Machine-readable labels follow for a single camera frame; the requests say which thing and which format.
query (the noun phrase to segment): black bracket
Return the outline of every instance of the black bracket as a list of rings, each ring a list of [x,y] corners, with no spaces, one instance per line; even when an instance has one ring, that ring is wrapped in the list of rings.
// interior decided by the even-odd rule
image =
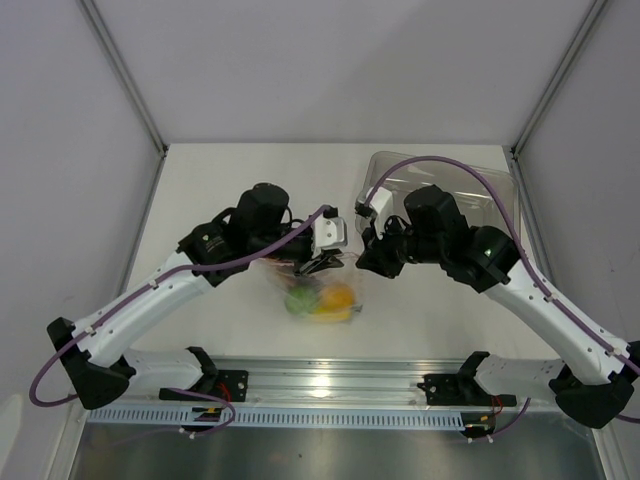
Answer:
[[[491,398],[475,381],[460,379],[457,373],[430,373],[422,377],[418,388],[424,391],[427,405],[441,407],[492,407]],[[505,407],[517,405],[514,395],[498,395]]]
[[[486,393],[474,380],[478,366],[489,352],[473,352],[458,373],[428,373],[418,388],[425,392],[427,404],[444,407],[492,407],[493,395]],[[505,407],[517,405],[515,395],[498,395]]]
[[[218,370],[211,357],[200,347],[187,348],[200,362],[202,377],[190,392],[202,393],[222,398],[229,402],[244,402],[249,388],[249,372],[246,370]],[[161,388],[160,400],[179,400],[181,402],[202,402],[201,398]]]

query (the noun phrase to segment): plastic bag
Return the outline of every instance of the plastic bag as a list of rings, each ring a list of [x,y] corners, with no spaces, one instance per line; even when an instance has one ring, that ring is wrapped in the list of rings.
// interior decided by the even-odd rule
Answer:
[[[266,259],[260,263],[291,315],[336,323],[351,320],[362,310],[361,272],[355,266],[358,255],[342,253],[336,258],[344,264],[342,267],[310,275],[295,275],[291,262]]]

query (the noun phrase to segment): green fruit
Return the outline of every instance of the green fruit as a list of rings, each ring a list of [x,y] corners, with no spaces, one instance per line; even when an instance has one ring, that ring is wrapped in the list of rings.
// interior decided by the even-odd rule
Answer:
[[[284,305],[292,315],[305,315],[316,308],[319,300],[313,287],[298,285],[289,289]]]

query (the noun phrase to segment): yellow fruit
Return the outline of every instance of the yellow fruit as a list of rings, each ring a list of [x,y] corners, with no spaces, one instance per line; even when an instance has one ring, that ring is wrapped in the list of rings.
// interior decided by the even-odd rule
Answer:
[[[345,283],[327,285],[320,292],[320,305],[323,310],[349,310],[356,303],[356,294]]]
[[[316,322],[333,323],[345,322],[351,318],[351,310],[327,310],[325,308],[317,308],[313,312],[313,319]]]

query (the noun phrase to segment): orange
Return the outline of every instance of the orange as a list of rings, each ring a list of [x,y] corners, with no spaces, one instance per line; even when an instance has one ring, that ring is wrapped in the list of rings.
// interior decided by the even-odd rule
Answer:
[[[327,285],[320,292],[321,308],[325,311],[347,310],[356,303],[356,294],[346,283]]]

